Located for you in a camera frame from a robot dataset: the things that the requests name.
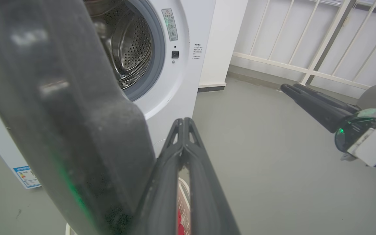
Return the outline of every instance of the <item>washing machine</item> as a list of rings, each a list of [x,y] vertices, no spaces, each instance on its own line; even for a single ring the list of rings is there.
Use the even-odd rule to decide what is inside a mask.
[[[192,117],[215,0],[86,0],[116,79],[144,113],[156,155]]]

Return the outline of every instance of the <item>white railing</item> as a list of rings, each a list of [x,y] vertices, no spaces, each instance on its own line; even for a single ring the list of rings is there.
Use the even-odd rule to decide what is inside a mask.
[[[294,4],[294,0],[291,0],[291,4],[290,4],[290,6],[288,8],[288,11],[287,11],[287,13],[285,15],[285,18],[284,18],[284,21],[282,23],[281,29],[279,30],[278,36],[276,37],[275,44],[274,44],[274,46],[273,46],[273,48],[272,48],[272,50],[270,52],[269,57],[268,58],[260,58],[260,57],[252,55],[252,52],[255,49],[255,44],[257,43],[257,39],[258,39],[259,33],[261,32],[262,25],[264,24],[265,16],[267,14],[267,9],[268,9],[268,6],[270,5],[270,1],[271,0],[267,0],[266,6],[265,6],[265,9],[264,9],[262,18],[261,18],[261,22],[259,23],[259,27],[257,28],[256,34],[255,34],[255,38],[254,38],[254,41],[253,41],[253,44],[252,44],[252,47],[250,49],[249,54],[247,55],[245,53],[233,52],[233,56],[236,56],[236,57],[239,57],[239,58],[244,58],[244,59],[251,60],[251,61],[257,61],[257,62],[264,63],[264,64],[278,66],[278,67],[281,67],[281,68],[285,68],[285,69],[289,69],[289,70],[293,70],[293,71],[298,71],[298,72],[304,73],[304,76],[303,76],[303,78],[300,81],[301,84],[306,84],[306,82],[308,81],[308,79],[310,78],[310,76],[313,75],[313,76],[321,77],[323,79],[328,79],[328,80],[332,80],[332,81],[339,82],[339,83],[342,83],[342,84],[346,84],[346,85],[349,85],[349,86],[358,87],[358,88],[361,88],[361,89],[368,89],[368,88],[370,88],[369,85],[358,83],[357,80],[358,80],[359,76],[361,75],[361,73],[364,71],[364,68],[367,65],[367,63],[370,61],[372,54],[376,51],[376,45],[374,46],[374,48],[372,49],[372,51],[368,55],[367,59],[364,61],[364,63],[362,64],[361,68],[358,70],[356,76],[353,79],[349,79],[349,78],[345,79],[345,78],[338,77],[336,75],[336,73],[337,73],[338,68],[342,64],[343,60],[345,59],[345,57],[348,55],[348,52],[352,48],[355,40],[360,36],[360,33],[363,30],[364,26],[367,24],[368,19],[372,15],[372,12],[374,11],[374,9],[376,7],[376,0],[373,2],[373,4],[370,7],[370,10],[368,11],[368,13],[367,13],[364,21],[359,26],[359,29],[355,33],[353,39],[349,43],[348,47],[344,51],[342,57],[340,58],[339,62],[337,63],[337,65],[335,66],[335,68],[334,68],[334,70],[333,70],[333,72],[331,74],[326,74],[326,73],[322,73],[322,72],[319,72],[319,71],[315,71],[315,67],[316,67],[318,61],[320,60],[323,52],[325,51],[326,47],[328,46],[328,43],[329,43],[330,39],[332,38],[332,36],[334,34],[334,31],[336,30],[337,26],[339,25],[341,18],[345,14],[346,8],[349,6],[351,0],[343,0],[342,4],[340,5],[340,7],[339,7],[339,9],[338,9],[338,11],[336,13],[336,16],[333,19],[333,22],[330,25],[330,28],[328,29],[327,33],[325,34],[325,37],[321,41],[320,46],[319,46],[319,48],[318,48],[318,50],[317,50],[314,58],[312,59],[312,61],[309,64],[309,67],[307,67],[307,68],[299,67],[299,66],[295,66],[295,65],[291,65],[291,62],[294,59],[294,56],[296,55],[297,50],[298,50],[298,48],[299,48],[299,46],[300,46],[300,44],[301,44],[301,42],[302,42],[302,40],[304,38],[304,35],[306,34],[306,32],[307,32],[307,30],[309,28],[309,25],[310,25],[310,23],[311,23],[311,21],[313,19],[313,16],[315,15],[315,12],[316,12],[317,7],[319,6],[319,3],[323,2],[323,1],[321,1],[321,0],[316,0],[315,1],[314,9],[312,10],[312,13],[311,13],[311,15],[310,15],[310,17],[309,17],[309,19],[307,21],[307,24],[306,24],[306,26],[304,28],[304,31],[302,32],[302,34],[300,36],[300,39],[298,40],[298,43],[295,46],[294,52],[292,53],[292,56],[289,59],[288,64],[272,60],[272,57],[273,57],[273,52],[275,51],[275,48],[276,48],[277,43],[279,41],[279,38],[280,38],[280,36],[282,34],[282,31],[283,31],[283,29],[285,27],[285,24],[288,21],[288,16],[289,16],[289,14],[291,12],[291,8],[292,8],[292,6]]]

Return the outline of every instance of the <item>sticker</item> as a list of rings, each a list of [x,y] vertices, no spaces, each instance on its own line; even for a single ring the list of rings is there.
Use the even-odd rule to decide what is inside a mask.
[[[30,170],[28,165],[14,168],[14,171],[27,188],[40,186],[40,182],[37,180],[36,176],[34,175],[33,171]]]
[[[162,10],[164,22],[167,27],[167,33],[169,35],[170,41],[178,40],[178,33],[176,31],[176,24],[173,18],[172,9],[163,9]]]
[[[200,59],[203,53],[203,47],[201,43],[194,44],[194,52],[192,53],[192,59]]]

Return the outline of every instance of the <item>railing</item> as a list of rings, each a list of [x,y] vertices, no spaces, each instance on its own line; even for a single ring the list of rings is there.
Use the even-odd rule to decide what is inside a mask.
[[[311,82],[311,81],[309,81],[309,78],[311,76],[318,76],[318,77],[321,77],[323,79],[332,80],[332,81],[335,81],[335,82],[339,82],[339,83],[346,84],[346,85],[349,85],[349,86],[358,87],[358,88],[361,88],[361,89],[370,88],[371,85],[359,83],[358,79],[359,79],[361,73],[364,73],[364,69],[366,68],[366,65],[370,62],[370,60],[372,60],[372,55],[376,52],[376,45],[374,46],[374,48],[372,49],[372,51],[370,52],[368,57],[365,59],[365,61],[363,62],[363,64],[359,68],[358,72],[356,73],[356,76],[354,76],[353,78],[339,77],[339,76],[337,76],[337,71],[338,71],[340,65],[342,65],[344,59],[348,56],[349,51],[354,46],[355,41],[361,36],[361,31],[367,25],[368,19],[370,19],[372,12],[376,8],[376,0],[373,1],[373,4],[370,6],[370,9],[369,9],[367,15],[365,16],[363,22],[361,23],[358,30],[354,34],[351,42],[349,43],[349,45],[345,49],[342,57],[340,58],[339,62],[337,63],[337,65],[335,66],[335,68],[334,68],[334,70],[331,74],[322,73],[322,72],[317,71],[318,69],[316,68],[316,65],[319,63],[319,61],[322,57],[322,54],[325,53],[326,50],[329,50],[329,46],[328,46],[329,42],[331,41],[331,39],[334,40],[335,31],[337,31],[338,27],[339,27],[339,30],[340,30],[340,27],[342,26],[340,24],[342,24],[343,21],[344,21],[343,17],[346,18],[346,15],[345,15],[346,10],[348,9],[348,13],[349,13],[349,11],[350,11],[349,8],[352,8],[354,6],[355,0],[353,0],[353,1],[352,0],[343,0],[340,7],[338,8],[336,16],[333,18],[333,21],[331,22],[330,28],[327,30],[327,32],[324,36],[324,39],[321,41],[319,48],[315,53],[314,58],[311,60],[311,62],[309,63],[309,66],[307,68],[295,66],[295,65],[292,65],[291,63],[292,63],[292,60],[294,59],[295,55],[297,54],[297,51],[298,51],[298,49],[299,49],[299,47],[300,47],[300,45],[303,41],[303,38],[304,38],[307,30],[309,29],[309,25],[312,22],[312,19],[315,15],[316,9],[320,5],[320,3],[323,3],[323,1],[321,1],[321,0],[315,1],[315,5],[314,5],[314,8],[312,10],[312,13],[310,14],[310,17],[307,21],[307,24],[306,24],[306,26],[305,26],[305,28],[304,28],[301,36],[300,36],[300,39],[298,40],[297,45],[295,46],[295,49],[294,49],[292,56],[289,59],[288,63],[282,63],[282,62],[273,60],[273,53],[276,49],[276,46],[278,45],[280,36],[281,36],[283,30],[285,29],[286,22],[288,22],[288,17],[291,13],[292,6],[294,5],[294,0],[291,0],[290,6],[289,6],[288,11],[285,15],[281,29],[279,30],[278,36],[276,37],[275,44],[273,45],[273,48],[270,52],[269,57],[268,58],[260,58],[260,57],[257,57],[255,55],[252,55],[252,53],[254,52],[256,44],[259,43],[259,42],[257,42],[258,36],[261,33],[261,28],[262,28],[262,25],[265,22],[265,18],[267,16],[268,6],[270,5],[270,3],[271,3],[271,0],[267,0],[267,3],[266,3],[266,6],[265,6],[265,9],[263,11],[261,21],[259,23],[259,27],[257,28],[255,38],[254,38],[254,41],[253,41],[253,44],[252,44],[252,47],[250,49],[249,54],[241,53],[241,52],[233,52],[233,56],[304,73],[304,76],[299,81],[301,84],[309,84]]]

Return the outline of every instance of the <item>concrete floor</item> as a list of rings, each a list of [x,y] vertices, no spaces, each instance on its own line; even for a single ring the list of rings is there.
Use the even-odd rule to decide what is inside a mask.
[[[194,121],[243,235],[376,234],[376,169],[341,162],[333,135],[282,92],[228,78],[198,94]],[[0,234],[65,224],[0,158]]]

